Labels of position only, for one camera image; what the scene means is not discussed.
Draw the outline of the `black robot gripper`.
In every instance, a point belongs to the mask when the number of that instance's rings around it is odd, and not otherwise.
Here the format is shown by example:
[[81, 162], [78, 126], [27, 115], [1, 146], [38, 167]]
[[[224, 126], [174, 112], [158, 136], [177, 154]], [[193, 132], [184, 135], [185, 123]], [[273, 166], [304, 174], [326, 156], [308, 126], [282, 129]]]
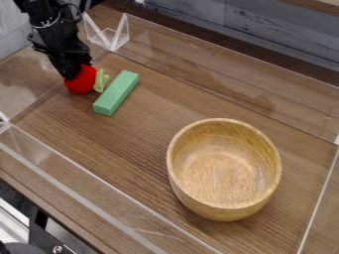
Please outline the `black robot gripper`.
[[78, 38], [77, 23], [66, 22], [61, 18], [30, 18], [29, 25], [31, 31], [27, 40], [33, 49], [47, 56], [63, 79], [74, 79], [81, 71], [81, 64], [92, 65], [89, 48]]

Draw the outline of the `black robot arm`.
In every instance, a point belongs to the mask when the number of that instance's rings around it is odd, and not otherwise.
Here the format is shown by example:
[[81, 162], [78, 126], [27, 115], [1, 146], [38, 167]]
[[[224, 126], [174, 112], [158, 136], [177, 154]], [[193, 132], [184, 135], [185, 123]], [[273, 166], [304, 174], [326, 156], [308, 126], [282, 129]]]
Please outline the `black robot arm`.
[[13, 0], [29, 17], [27, 40], [33, 49], [45, 54], [65, 80], [73, 80], [84, 65], [90, 65], [89, 47], [78, 37], [82, 13], [65, 0]]

